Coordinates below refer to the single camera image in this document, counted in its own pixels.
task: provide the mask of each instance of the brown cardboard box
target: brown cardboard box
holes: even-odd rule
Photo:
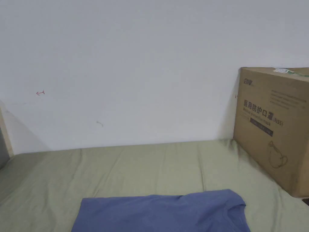
[[[241,68],[234,139],[296,197],[309,197],[308,103],[309,68]]]

